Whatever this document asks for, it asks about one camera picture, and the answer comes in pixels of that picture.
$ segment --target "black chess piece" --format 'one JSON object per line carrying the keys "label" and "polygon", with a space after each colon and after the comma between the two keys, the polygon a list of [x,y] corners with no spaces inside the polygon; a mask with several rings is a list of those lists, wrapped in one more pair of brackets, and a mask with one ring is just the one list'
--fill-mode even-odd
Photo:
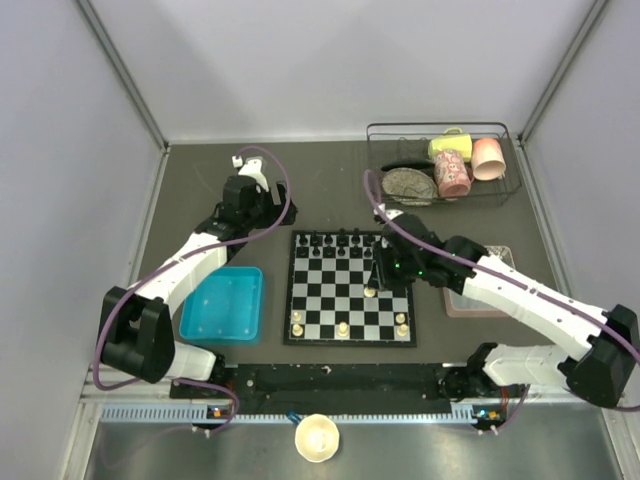
{"label": "black chess piece", "polygon": [[311,246],[317,247],[319,245],[320,245],[320,235],[318,235],[318,232],[314,230],[313,233],[311,234]]}
{"label": "black chess piece", "polygon": [[373,245],[373,242],[375,241],[376,241],[376,237],[374,237],[371,233],[368,233],[367,235],[364,236],[365,247],[370,247],[371,245]]}
{"label": "black chess piece", "polygon": [[349,237],[347,237],[347,234],[345,233],[344,228],[340,229],[340,233],[338,234],[336,244],[339,247],[346,247],[347,245],[349,245]]}

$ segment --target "pink mug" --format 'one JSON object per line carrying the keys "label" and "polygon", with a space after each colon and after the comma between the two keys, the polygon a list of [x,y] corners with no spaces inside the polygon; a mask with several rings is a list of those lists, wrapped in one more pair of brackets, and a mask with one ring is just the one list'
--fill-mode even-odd
{"label": "pink mug", "polygon": [[471,190],[469,176],[462,155],[457,150],[443,150],[435,158],[435,177],[441,197],[462,197]]}

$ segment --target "blue plastic bin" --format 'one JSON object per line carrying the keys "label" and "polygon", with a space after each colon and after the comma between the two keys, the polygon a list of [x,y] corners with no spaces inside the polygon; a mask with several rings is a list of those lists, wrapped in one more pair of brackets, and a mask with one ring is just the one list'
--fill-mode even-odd
{"label": "blue plastic bin", "polygon": [[199,345],[258,343],[263,300],[259,268],[219,268],[187,297],[180,336]]}

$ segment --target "black wire basket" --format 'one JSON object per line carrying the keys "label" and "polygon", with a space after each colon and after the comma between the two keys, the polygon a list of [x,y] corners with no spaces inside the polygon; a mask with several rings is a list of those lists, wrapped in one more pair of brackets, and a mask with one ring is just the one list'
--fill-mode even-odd
{"label": "black wire basket", "polygon": [[385,192],[382,182],[382,199],[387,204],[412,206],[456,205],[458,203],[482,203],[502,205],[522,186],[522,174],[514,144],[507,127],[498,122],[438,122],[438,123],[372,123],[367,127],[367,155],[370,168],[379,179],[398,168],[412,169],[419,173],[408,179],[420,179],[427,175],[429,184],[434,185],[433,163],[429,160],[429,143],[445,134],[445,131],[459,127],[471,135],[473,141],[479,138],[494,138],[502,149],[506,170],[491,181],[474,181],[471,190],[464,196],[441,197],[437,188],[425,193],[423,183],[407,183],[406,188],[394,188]]}

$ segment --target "metal floor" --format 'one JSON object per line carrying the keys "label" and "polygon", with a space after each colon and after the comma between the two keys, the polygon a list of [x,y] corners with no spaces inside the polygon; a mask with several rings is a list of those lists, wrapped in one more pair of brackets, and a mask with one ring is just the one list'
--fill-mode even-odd
{"label": "metal floor", "polygon": [[527,405],[498,437],[468,426],[341,425],[334,458],[312,464],[294,446],[293,425],[238,425],[206,440],[189,430],[168,433],[117,470],[166,425],[102,424],[86,480],[615,480],[618,464],[599,410]]}

